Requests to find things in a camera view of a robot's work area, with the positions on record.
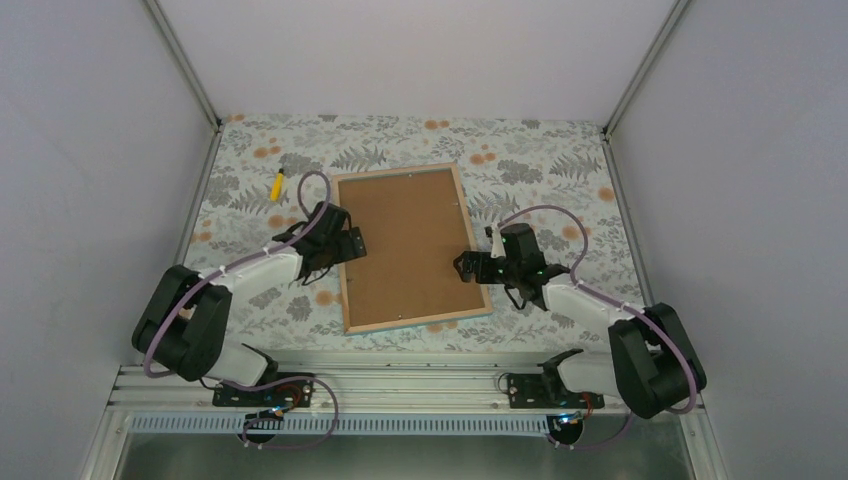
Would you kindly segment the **yellow black screwdriver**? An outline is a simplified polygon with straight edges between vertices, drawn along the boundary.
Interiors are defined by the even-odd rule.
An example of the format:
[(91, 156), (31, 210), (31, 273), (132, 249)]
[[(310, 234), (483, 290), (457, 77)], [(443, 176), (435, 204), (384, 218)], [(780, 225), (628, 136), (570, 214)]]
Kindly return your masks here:
[(274, 182), (270, 190), (269, 199), (271, 202), (276, 203), (279, 201), (285, 184), (285, 178), (285, 170), (283, 168), (280, 168), (276, 173)]

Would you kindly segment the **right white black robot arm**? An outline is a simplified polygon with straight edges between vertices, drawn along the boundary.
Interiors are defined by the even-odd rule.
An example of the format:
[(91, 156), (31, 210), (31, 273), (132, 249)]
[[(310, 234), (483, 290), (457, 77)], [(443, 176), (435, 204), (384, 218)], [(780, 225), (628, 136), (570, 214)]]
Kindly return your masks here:
[(462, 281), (501, 285), (516, 309), (533, 305), (563, 315), (607, 344), (604, 352), (575, 348), (542, 363), (541, 391), (549, 404), (565, 407), (579, 394), (611, 396), (644, 419), (696, 406), (706, 374), (671, 306), (630, 304), (591, 287), (574, 267), (548, 262), (526, 223), (487, 232), (491, 251), (454, 259)]

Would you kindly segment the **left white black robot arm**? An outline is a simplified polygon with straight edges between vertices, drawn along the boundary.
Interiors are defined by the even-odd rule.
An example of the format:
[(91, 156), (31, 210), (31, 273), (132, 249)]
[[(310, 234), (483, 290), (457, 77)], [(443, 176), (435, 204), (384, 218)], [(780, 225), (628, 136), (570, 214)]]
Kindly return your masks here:
[(231, 307), (273, 286), (305, 285), (313, 273), (365, 257), (365, 239), (350, 213), (321, 201), (308, 218), (274, 236), (262, 250), (229, 265), (199, 272), (184, 265), (165, 271), (137, 323), (132, 346), (151, 378), (214, 379), (255, 405), (278, 391), (277, 363), (227, 337)]

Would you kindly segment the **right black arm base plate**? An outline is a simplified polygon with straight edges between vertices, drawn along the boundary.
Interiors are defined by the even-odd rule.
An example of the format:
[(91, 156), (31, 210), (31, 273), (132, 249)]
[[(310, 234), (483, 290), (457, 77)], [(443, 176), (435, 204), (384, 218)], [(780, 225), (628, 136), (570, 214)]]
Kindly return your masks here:
[(511, 409), (600, 409), (605, 407), (602, 395), (578, 393), (554, 384), (543, 374), (502, 373), (496, 388), (508, 397)]

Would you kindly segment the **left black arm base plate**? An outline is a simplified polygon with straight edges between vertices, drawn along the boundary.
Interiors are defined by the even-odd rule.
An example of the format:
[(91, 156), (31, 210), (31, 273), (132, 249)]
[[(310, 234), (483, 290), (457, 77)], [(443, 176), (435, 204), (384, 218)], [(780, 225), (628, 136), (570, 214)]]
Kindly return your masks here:
[(279, 372), (276, 379), (289, 377), (296, 377), (296, 380), (255, 392), (239, 390), (225, 385), (216, 386), (212, 405), (215, 407), (256, 409), (309, 407), (314, 393), (315, 376), (305, 372)]

